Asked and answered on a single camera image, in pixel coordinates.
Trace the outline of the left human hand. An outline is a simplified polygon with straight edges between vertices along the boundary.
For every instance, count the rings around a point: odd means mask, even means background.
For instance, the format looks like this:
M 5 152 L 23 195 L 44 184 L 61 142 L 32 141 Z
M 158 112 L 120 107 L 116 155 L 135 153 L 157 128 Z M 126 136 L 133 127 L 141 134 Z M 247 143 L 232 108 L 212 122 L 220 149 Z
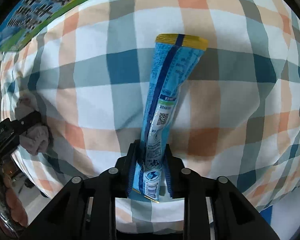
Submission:
M 5 175 L 0 172 L 0 228 L 5 235 L 18 238 L 25 227 L 18 221 L 21 204 L 11 188 Z

